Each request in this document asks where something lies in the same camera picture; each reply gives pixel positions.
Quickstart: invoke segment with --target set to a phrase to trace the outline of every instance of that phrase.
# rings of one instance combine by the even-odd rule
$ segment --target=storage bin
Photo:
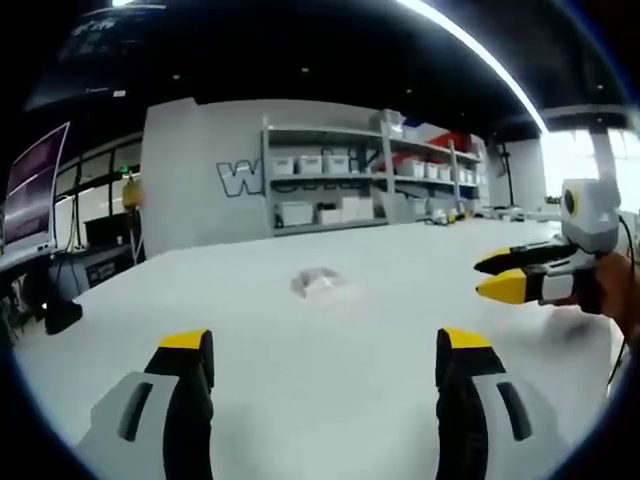
[[[440,170],[438,171],[438,178],[443,181],[450,182],[451,181],[451,167],[448,165],[440,165]]]
[[[373,220],[373,198],[359,199],[358,220]]]
[[[408,200],[412,212],[416,215],[416,217],[424,217],[427,214],[426,198],[410,198]]]
[[[467,170],[467,183],[472,185],[478,184],[478,176],[473,170]]]
[[[342,221],[353,222],[358,220],[358,209],[360,208],[359,197],[343,197],[340,201],[340,209],[342,210]]]
[[[333,225],[342,222],[342,212],[340,210],[320,210],[320,224]]]
[[[285,227],[313,223],[313,203],[311,202],[282,202],[280,211],[282,224]]]
[[[272,171],[275,177],[293,175],[293,157],[274,157],[271,159]]]
[[[418,130],[412,127],[402,127],[404,139],[409,142],[418,143]]]
[[[298,173],[303,175],[322,173],[322,156],[301,155],[298,157]]]
[[[424,178],[424,162],[407,158],[397,167],[398,175],[403,177]]]
[[[384,131],[386,128],[389,131],[390,138],[402,138],[402,124],[404,120],[405,117],[399,112],[385,109],[373,114],[369,119],[369,125],[374,132]]]
[[[349,157],[346,155],[328,155],[323,158],[324,173],[340,175],[349,173]]]
[[[458,167],[458,183],[468,183],[466,168]]]
[[[437,163],[427,163],[424,167],[424,176],[425,178],[430,178],[431,180],[438,180],[438,171],[440,170],[440,165]]]

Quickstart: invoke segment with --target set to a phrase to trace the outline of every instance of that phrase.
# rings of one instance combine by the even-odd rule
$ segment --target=table surface
[[[610,320],[576,308],[479,297],[473,264],[507,245],[549,238],[556,224],[468,220],[180,250],[84,293],[84,318],[16,352],[45,415],[77,443],[90,410],[159,340],[209,328],[216,386],[216,478],[425,479],[438,461],[436,331],[483,333],[510,372],[548,397],[561,434],[580,440],[602,408]],[[302,299],[302,269],[347,286]]]

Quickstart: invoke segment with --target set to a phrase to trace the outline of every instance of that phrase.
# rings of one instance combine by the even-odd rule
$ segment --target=black device
[[[118,237],[121,242],[129,243],[129,222],[128,213],[118,213],[84,222],[89,246],[91,248],[113,247],[118,245]]]

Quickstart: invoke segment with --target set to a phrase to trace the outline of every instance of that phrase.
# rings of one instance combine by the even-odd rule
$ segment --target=white wall
[[[142,143],[142,208],[147,255],[171,249],[267,236],[248,229],[244,218],[264,209],[258,176],[247,179],[252,193],[229,198],[221,178],[225,162],[261,156],[263,116],[270,124],[368,129],[374,110],[300,100],[251,100],[196,105],[183,99],[151,107]],[[443,133],[444,129],[425,131]]]
[[[513,201],[527,210],[537,210],[546,196],[544,162],[539,139],[506,144],[511,167]],[[509,180],[502,170],[500,159],[492,156],[489,163],[489,197],[491,205],[509,205]]]
[[[599,175],[615,178],[615,162],[606,134],[591,135],[595,161]],[[545,206],[546,193],[545,162],[540,139],[524,140],[506,144],[511,166],[514,203],[528,211],[536,211]],[[498,177],[501,170],[499,159],[492,155],[489,164],[489,193],[492,205],[509,204],[509,183],[507,175]]]

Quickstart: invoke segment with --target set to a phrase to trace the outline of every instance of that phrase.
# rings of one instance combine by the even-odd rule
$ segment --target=fluorescent light
[[[524,93],[522,87],[518,85],[518,82],[514,80],[509,72],[496,60],[496,58],[489,53],[489,51],[484,48],[478,41],[465,32],[462,28],[456,25],[454,22],[445,17],[442,13],[438,12],[435,8],[430,7],[429,5],[422,3],[420,0],[396,0],[396,2],[404,5],[407,8],[410,8],[416,13],[419,13],[423,17],[428,18],[432,22],[437,23],[442,28],[444,28],[451,35],[456,37],[462,43],[464,43],[467,47],[469,47],[473,52],[478,55],[484,62],[489,65],[498,76],[507,84],[507,86],[511,89],[511,91],[518,97],[518,100],[522,103],[524,108],[529,112],[529,115],[533,118],[533,121],[536,122],[540,132],[542,134],[549,133],[549,129],[542,120],[542,117],[536,110],[536,107],[533,106],[527,94]]]
[[[113,202],[114,202],[114,203],[115,203],[115,202],[121,202],[121,201],[122,201],[122,197],[117,197],[117,198],[114,198],[114,199],[113,199]],[[104,203],[101,203],[101,204],[100,204],[100,206],[101,206],[101,207],[108,207],[108,206],[109,206],[109,203],[111,203],[111,202],[104,202]]]

